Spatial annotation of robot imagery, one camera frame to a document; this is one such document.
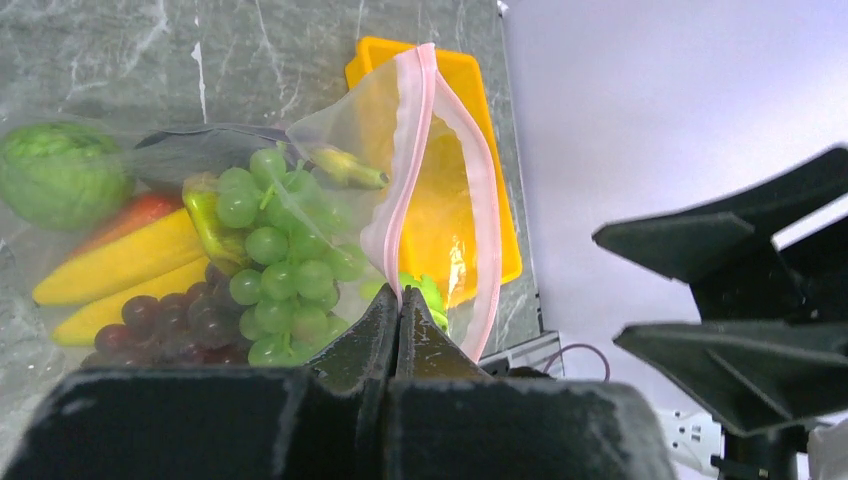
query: green grape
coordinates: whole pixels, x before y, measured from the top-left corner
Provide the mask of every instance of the green grape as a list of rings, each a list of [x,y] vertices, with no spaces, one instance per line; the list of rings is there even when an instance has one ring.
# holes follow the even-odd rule
[[[275,263],[262,272],[262,293],[274,300],[286,300],[297,293],[295,269],[286,262]]]
[[[312,360],[312,357],[314,357],[321,350],[323,350],[324,347],[327,346],[327,343],[329,343],[325,343],[323,342],[323,340],[324,339],[322,339],[322,341],[312,343],[298,342],[297,340],[292,340],[291,347],[293,356],[298,358],[300,360],[300,363],[306,363],[309,360]]]
[[[269,335],[261,338],[247,352],[247,363],[253,367],[293,367],[301,363],[292,356],[286,341],[281,335]]]
[[[320,308],[302,306],[294,314],[294,323],[291,326],[292,339],[314,344],[327,333],[327,326],[327,315]]]
[[[247,236],[244,249],[257,263],[271,265],[286,257],[289,241],[286,235],[276,228],[261,227]]]
[[[398,281],[400,282],[401,287],[406,288],[411,285],[418,288],[418,280],[406,272],[400,272],[400,274],[398,274]]]
[[[242,270],[230,279],[230,295],[239,305],[250,306],[259,301],[262,276],[252,269]]]
[[[250,173],[253,174],[253,179],[262,190],[275,182],[283,181],[286,170],[286,159],[277,149],[257,150],[250,156]]]
[[[315,177],[306,170],[295,170],[286,174],[283,186],[300,204],[320,200],[323,191]]]
[[[253,176],[243,168],[233,167],[218,176],[218,193],[230,190],[256,190]]]
[[[260,327],[259,323],[257,323],[253,308],[250,308],[241,314],[241,318],[239,319],[239,332],[241,332],[242,337],[248,340],[259,340],[268,334],[262,330],[262,327]]]
[[[297,293],[309,300],[320,300],[335,289],[333,271],[324,262],[307,260],[297,268]]]
[[[328,235],[338,235],[351,229],[351,218],[353,213],[347,207],[337,201],[321,202],[311,210],[307,210],[309,217],[313,219],[322,232]]]
[[[357,245],[344,244],[334,247],[324,258],[333,276],[342,282],[352,282],[365,273],[368,258]]]
[[[263,298],[256,304],[256,323],[268,333],[288,333],[292,328],[294,305]]]
[[[445,316],[444,313],[430,309],[430,316],[433,317],[433,323],[435,323],[439,328],[442,329],[443,332],[447,333],[448,331],[448,317]]]
[[[424,296],[424,301],[430,310],[435,310],[442,314],[445,313],[445,301],[442,299],[442,294],[439,292],[439,287],[429,275],[421,275],[421,295]]]
[[[262,227],[272,227],[271,219],[268,216],[268,208],[265,210],[259,210],[259,213],[256,214],[256,219],[253,220],[254,228],[262,228]]]
[[[297,219],[283,204],[283,200],[279,197],[271,199],[268,206],[263,210],[268,223],[284,232],[290,232],[292,225],[297,225],[300,220]]]
[[[321,234],[300,224],[293,227],[289,234],[289,248],[291,258],[298,261],[318,260],[324,256],[330,245]]]
[[[259,213],[259,197],[249,189],[227,190],[218,196],[216,210],[224,226],[244,228],[253,223]]]
[[[374,300],[374,297],[380,293],[380,289],[383,288],[383,285],[386,282],[382,280],[369,280],[367,282],[362,282],[362,285],[359,286],[359,296],[362,297],[363,300],[370,302]]]
[[[325,293],[321,298],[315,300],[304,298],[301,303],[318,307],[323,312],[329,312],[339,304],[339,291],[333,287],[327,290],[327,293]]]
[[[334,314],[327,315],[327,337],[335,340],[350,328],[350,324],[343,318]]]

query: small banana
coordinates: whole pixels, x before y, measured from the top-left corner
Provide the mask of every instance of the small banana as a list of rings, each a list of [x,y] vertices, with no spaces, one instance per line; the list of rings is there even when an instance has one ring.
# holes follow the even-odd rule
[[[310,160],[343,187],[382,190],[389,185],[386,172],[365,166],[355,155],[333,147],[313,149]]]

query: grape bunch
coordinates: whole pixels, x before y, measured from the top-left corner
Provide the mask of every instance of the grape bunch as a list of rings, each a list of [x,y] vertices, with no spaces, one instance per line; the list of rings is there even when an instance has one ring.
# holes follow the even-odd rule
[[[238,326],[253,342],[255,366],[301,364],[344,332],[348,323],[333,313],[339,284],[359,279],[367,265],[358,245],[336,241],[351,228],[345,205],[302,164],[289,171],[284,153],[257,151],[249,170],[218,178],[218,219],[244,230],[253,262],[230,279],[229,291],[247,308]]]
[[[215,266],[184,293],[157,300],[141,295],[107,325],[83,366],[246,364],[250,343],[239,333],[245,308],[230,296],[229,279]]]

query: white wall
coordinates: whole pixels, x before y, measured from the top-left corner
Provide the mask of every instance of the white wall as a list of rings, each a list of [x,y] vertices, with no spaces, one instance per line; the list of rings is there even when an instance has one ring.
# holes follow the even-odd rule
[[[848,140],[848,2],[504,1],[546,326],[598,345],[657,407],[698,409],[610,342],[626,323],[697,319],[688,290],[590,235]],[[572,377],[602,372],[591,353],[566,360]]]

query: cable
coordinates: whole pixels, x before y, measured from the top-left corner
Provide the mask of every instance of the cable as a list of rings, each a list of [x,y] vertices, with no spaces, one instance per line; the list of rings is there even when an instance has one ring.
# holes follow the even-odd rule
[[[598,356],[598,358],[601,359],[602,362],[604,362],[604,381],[608,382],[610,379],[610,375],[612,374],[612,369],[610,368],[609,360],[607,360],[606,355],[604,355],[603,352],[598,350],[597,347],[595,347],[594,345],[589,345],[588,343],[571,343],[560,348],[557,353],[551,355],[551,358],[548,359],[548,363],[547,365],[545,365],[545,369],[542,370],[542,372],[548,373],[548,370],[551,369],[551,366],[554,364],[554,362],[556,362],[557,358],[562,358],[562,354],[569,350],[574,350],[576,348],[585,348],[587,350],[591,350]]]

